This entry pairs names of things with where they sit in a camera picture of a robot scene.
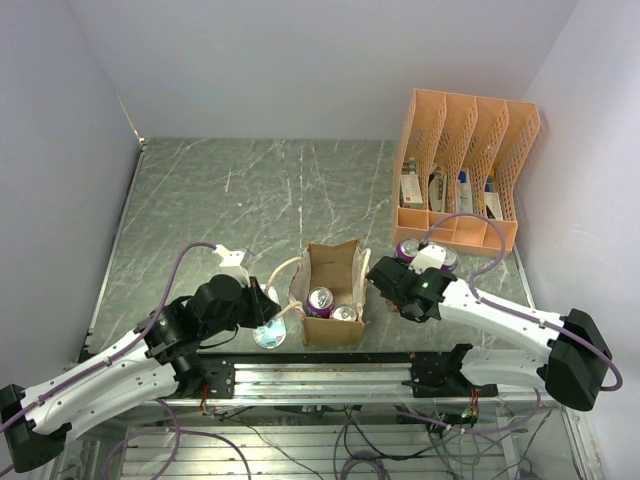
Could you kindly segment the purple Fanta can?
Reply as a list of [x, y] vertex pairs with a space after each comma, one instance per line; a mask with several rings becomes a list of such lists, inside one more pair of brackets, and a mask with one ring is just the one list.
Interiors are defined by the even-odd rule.
[[394, 251], [394, 257], [399, 261], [410, 264], [421, 249], [421, 243], [414, 238], [408, 238], [399, 242]]
[[441, 269], [447, 272], [453, 272], [458, 265], [459, 256], [457, 252], [450, 247], [443, 246], [443, 250], [445, 252], [445, 258]]

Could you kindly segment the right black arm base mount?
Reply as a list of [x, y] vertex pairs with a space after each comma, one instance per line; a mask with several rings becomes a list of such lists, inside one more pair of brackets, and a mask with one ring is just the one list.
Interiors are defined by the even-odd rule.
[[409, 387], [414, 398], [470, 397], [474, 391], [481, 397], [496, 397], [496, 384], [476, 385], [462, 374], [462, 360], [471, 349], [471, 344], [458, 344], [449, 352], [413, 353], [410, 378], [401, 385]]

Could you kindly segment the canvas bag with rope handles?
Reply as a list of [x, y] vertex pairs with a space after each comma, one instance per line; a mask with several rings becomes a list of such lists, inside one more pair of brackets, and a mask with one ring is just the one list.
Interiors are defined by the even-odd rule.
[[[367, 324], [364, 306], [370, 258], [371, 250], [362, 247], [358, 239], [336, 245], [309, 243], [301, 255], [282, 262], [271, 273], [266, 283], [268, 288], [275, 285], [287, 267], [295, 267], [293, 276], [287, 281], [285, 305], [300, 319], [303, 344], [342, 347], [360, 343]], [[312, 315], [308, 297], [312, 290], [320, 287], [330, 291], [335, 307], [353, 308], [355, 318], [334, 318], [331, 309], [319, 316]]]

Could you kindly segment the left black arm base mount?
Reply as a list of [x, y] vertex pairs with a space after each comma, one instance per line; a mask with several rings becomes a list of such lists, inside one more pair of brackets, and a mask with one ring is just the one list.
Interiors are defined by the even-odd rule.
[[235, 389], [235, 368], [228, 363], [205, 367], [203, 385], [211, 399], [231, 399]]

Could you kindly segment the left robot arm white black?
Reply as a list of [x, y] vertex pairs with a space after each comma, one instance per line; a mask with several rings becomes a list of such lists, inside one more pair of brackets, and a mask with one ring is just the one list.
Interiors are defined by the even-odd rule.
[[274, 289], [219, 274], [58, 377], [1, 390], [1, 432], [13, 469], [29, 472], [93, 427], [146, 401], [192, 397], [212, 375], [198, 351], [223, 331], [257, 329], [281, 310]]

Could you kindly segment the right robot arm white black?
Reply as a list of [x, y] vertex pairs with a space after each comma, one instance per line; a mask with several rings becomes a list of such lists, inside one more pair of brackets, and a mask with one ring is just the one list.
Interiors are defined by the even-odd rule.
[[512, 344], [495, 353], [466, 348], [440, 373], [442, 387], [452, 395], [504, 384], [544, 389], [569, 408], [590, 411], [604, 390], [612, 354], [593, 318], [582, 310], [561, 315], [526, 308], [474, 291], [452, 273], [434, 267], [417, 272], [392, 257], [381, 258], [367, 279], [409, 321], [455, 322]]

